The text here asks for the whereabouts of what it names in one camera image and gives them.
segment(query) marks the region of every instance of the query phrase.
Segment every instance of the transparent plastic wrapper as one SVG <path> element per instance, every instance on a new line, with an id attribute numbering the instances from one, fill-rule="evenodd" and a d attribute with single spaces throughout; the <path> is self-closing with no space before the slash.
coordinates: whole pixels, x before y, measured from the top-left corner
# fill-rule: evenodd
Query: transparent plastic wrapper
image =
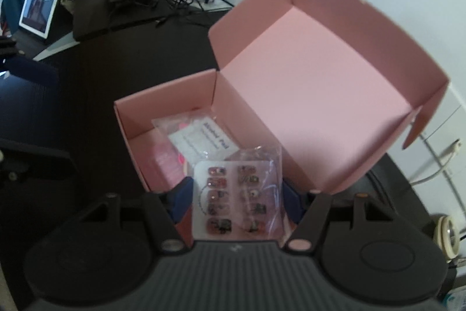
<path id="1" fill-rule="evenodd" d="M 166 136 L 177 152 L 186 176 L 193 175 L 193 168 L 200 161 L 225 160 L 239 151 L 209 109 L 154 119 L 152 124 L 157 134 Z"/>
<path id="2" fill-rule="evenodd" d="M 281 150 L 239 150 L 194 169 L 195 240 L 278 240 L 284 236 Z"/>

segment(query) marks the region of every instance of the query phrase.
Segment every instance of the box lid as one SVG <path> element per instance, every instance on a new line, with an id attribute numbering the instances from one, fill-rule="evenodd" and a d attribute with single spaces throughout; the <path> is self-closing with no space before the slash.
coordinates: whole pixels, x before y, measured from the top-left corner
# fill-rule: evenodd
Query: box lid
<path id="1" fill-rule="evenodd" d="M 209 38 L 224 77 L 321 189 L 357 180 L 416 116 L 411 144 L 448 86 L 363 0 L 244 0 Z"/>

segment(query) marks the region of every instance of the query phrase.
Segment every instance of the white paper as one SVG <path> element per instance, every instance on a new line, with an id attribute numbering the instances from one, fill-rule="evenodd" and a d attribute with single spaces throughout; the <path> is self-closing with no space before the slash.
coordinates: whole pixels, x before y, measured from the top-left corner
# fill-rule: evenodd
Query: white paper
<path id="1" fill-rule="evenodd" d="M 223 161 L 239 151 L 238 146 L 208 116 L 168 135 L 168 138 L 192 166 L 206 159 Z"/>

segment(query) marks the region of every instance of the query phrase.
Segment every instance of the gray ribbed surface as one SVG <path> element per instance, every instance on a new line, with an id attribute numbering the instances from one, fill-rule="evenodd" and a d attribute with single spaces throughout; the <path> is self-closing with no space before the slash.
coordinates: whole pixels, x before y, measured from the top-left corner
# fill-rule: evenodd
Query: gray ribbed surface
<path id="1" fill-rule="evenodd" d="M 313 261 L 269 243 L 197 243 L 183 257 L 162 259 L 136 291 L 106 305 L 68 308 L 37 301 L 28 311 L 369 311 L 334 289 Z M 403 311 L 443 310 L 430 300 Z"/>

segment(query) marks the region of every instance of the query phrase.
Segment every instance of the pink cardboard box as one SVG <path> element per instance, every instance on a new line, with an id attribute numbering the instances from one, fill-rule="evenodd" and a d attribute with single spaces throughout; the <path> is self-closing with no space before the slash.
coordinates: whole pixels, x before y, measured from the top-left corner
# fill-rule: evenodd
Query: pink cardboard box
<path id="1" fill-rule="evenodd" d="M 220 71 L 115 102 L 134 166 L 151 120 L 211 107 L 243 148 L 280 143 L 302 190 L 342 191 L 409 126 L 409 146 L 448 78 L 405 32 L 362 0 L 244 0 L 209 31 Z"/>

